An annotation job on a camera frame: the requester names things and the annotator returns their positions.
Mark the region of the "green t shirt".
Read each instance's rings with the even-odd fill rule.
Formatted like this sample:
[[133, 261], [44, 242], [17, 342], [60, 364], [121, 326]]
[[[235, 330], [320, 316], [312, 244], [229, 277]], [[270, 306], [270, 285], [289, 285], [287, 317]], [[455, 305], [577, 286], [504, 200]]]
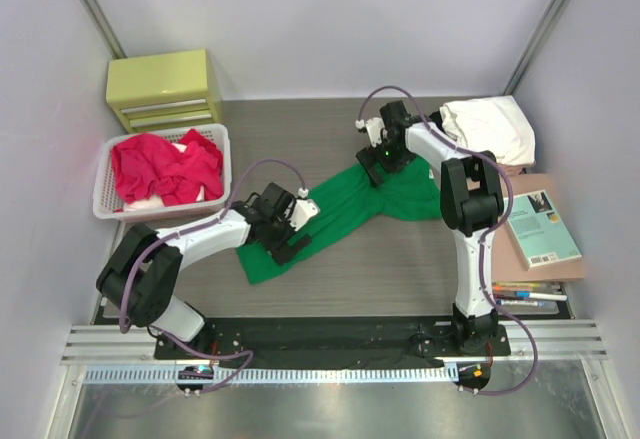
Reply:
[[353, 165], [310, 191], [320, 213], [294, 235], [311, 242], [284, 265], [278, 265], [259, 244], [242, 246], [237, 257], [249, 284], [274, 279], [338, 243], [376, 216], [417, 222], [440, 220], [440, 192], [430, 165], [422, 158], [411, 161], [398, 173], [384, 173], [383, 184], [371, 185], [364, 168]]

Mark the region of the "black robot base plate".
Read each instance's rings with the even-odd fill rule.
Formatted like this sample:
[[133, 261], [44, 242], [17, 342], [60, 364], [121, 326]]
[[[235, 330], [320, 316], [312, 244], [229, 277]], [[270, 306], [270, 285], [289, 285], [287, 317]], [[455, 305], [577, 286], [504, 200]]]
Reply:
[[358, 352], [393, 350], [424, 357], [511, 353], [506, 329], [498, 327], [486, 343], [473, 340], [461, 346], [451, 322], [432, 316], [207, 318], [186, 346], [205, 354], [233, 355], [247, 347], [254, 358], [306, 353], [318, 357], [353, 356]]

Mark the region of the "white plastic laundry basket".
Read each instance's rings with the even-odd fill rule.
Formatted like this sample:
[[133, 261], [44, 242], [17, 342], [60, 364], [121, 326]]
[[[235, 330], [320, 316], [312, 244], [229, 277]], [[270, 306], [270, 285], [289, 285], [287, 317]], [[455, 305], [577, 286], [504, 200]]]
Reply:
[[151, 134], [158, 135], [172, 143], [176, 143], [191, 129], [197, 130], [205, 136], [205, 138], [214, 142], [223, 153], [223, 182], [225, 191], [221, 198], [181, 206], [165, 206], [164, 208], [159, 209], [123, 212], [122, 208], [124, 202], [120, 199], [115, 189], [115, 178], [112, 170], [110, 152], [111, 148], [116, 144], [138, 135], [130, 134], [118, 136], [109, 140], [102, 149], [93, 193], [94, 215], [100, 219], [117, 219], [123, 222], [140, 222], [202, 213], [213, 213], [222, 209], [225, 201], [230, 196], [232, 181], [231, 148], [227, 128], [221, 124], [205, 124], [192, 128], [153, 131]]

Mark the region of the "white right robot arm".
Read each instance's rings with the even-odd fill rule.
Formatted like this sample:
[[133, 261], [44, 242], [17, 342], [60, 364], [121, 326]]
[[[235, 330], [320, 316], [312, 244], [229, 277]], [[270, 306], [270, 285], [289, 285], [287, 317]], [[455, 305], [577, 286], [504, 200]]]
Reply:
[[370, 182], [402, 171], [417, 158], [431, 167], [440, 192], [440, 213], [456, 245], [457, 292], [452, 306], [451, 342], [460, 353], [483, 352], [498, 334], [492, 297], [491, 246], [504, 200], [495, 159], [456, 146], [433, 122], [408, 113], [402, 101], [385, 104], [379, 115], [355, 121], [369, 145], [356, 158]]

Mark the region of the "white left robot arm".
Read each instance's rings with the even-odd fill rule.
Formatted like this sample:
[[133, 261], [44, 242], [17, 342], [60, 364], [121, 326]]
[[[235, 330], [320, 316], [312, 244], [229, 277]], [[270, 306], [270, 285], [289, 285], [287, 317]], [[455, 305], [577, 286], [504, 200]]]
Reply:
[[213, 329], [203, 314], [174, 293], [182, 270], [219, 252], [257, 244], [283, 266], [311, 243], [299, 233], [320, 207], [301, 189], [294, 195], [275, 183], [245, 201], [180, 227], [132, 226], [96, 281], [96, 288], [118, 307], [125, 329], [155, 329], [164, 340], [177, 340], [188, 357], [211, 350]]

